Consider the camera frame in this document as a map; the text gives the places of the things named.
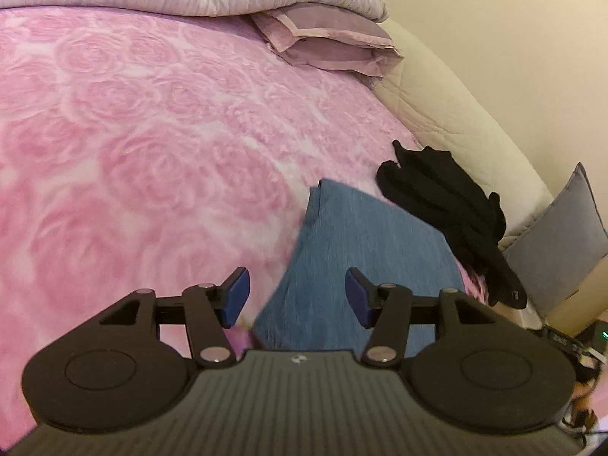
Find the rose pattern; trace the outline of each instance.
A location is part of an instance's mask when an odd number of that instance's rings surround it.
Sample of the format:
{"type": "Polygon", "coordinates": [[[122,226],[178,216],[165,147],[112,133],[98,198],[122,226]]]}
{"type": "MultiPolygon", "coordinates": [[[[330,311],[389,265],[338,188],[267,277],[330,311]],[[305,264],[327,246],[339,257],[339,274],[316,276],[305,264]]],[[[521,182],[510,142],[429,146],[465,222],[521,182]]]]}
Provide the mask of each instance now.
{"type": "Polygon", "coordinates": [[[308,187],[379,195],[391,141],[416,147],[354,77],[288,65],[240,17],[2,9],[0,43],[3,448],[33,426],[19,392],[33,352],[135,288],[177,294],[239,265],[250,325],[308,187]]]}

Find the black clothing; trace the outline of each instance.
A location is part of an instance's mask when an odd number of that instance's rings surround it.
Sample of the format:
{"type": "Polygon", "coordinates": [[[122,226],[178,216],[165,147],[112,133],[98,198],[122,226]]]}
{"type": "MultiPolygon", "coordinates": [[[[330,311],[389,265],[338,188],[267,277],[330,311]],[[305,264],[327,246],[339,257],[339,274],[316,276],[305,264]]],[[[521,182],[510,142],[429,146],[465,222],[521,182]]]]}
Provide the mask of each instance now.
{"type": "Polygon", "coordinates": [[[399,165],[385,161],[376,173],[382,194],[437,228],[464,268],[486,277],[490,305],[525,308],[524,286],[498,248],[507,229],[499,195],[487,198],[449,151],[393,147],[399,165]]]}

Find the blue cloth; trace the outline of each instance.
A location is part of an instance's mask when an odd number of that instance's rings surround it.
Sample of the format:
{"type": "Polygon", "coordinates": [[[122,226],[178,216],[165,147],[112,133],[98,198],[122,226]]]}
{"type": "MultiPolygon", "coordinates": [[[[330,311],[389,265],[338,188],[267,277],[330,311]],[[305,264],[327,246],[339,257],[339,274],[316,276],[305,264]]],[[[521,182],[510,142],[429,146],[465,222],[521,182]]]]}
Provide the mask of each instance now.
{"type": "MultiPolygon", "coordinates": [[[[399,207],[332,180],[310,189],[291,262],[253,325],[270,350],[353,350],[371,334],[358,323],[344,291],[350,267],[372,283],[399,283],[415,295],[464,289],[443,235],[399,207]]],[[[410,328],[406,356],[435,340],[433,326],[410,328]]]]}

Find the wall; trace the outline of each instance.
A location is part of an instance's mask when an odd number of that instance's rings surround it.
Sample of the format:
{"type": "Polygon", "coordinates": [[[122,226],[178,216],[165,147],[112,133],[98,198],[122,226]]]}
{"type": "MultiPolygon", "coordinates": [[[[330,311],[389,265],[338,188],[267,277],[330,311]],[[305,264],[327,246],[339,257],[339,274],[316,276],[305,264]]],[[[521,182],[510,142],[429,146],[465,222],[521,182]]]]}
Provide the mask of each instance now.
{"type": "MultiPolygon", "coordinates": [[[[608,224],[608,0],[387,0],[556,194],[578,161],[608,224]]],[[[608,258],[552,312],[567,332],[608,309],[608,258]]]]}

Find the gray pillow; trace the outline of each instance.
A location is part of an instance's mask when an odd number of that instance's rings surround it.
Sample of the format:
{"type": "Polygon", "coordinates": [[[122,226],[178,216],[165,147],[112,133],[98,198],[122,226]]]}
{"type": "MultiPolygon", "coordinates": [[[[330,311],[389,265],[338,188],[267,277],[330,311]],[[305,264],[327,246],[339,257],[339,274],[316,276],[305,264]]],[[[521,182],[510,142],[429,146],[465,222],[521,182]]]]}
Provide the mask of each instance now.
{"type": "Polygon", "coordinates": [[[505,250],[540,316],[578,290],[608,254],[608,235],[582,164],[527,231],[505,250]]]}

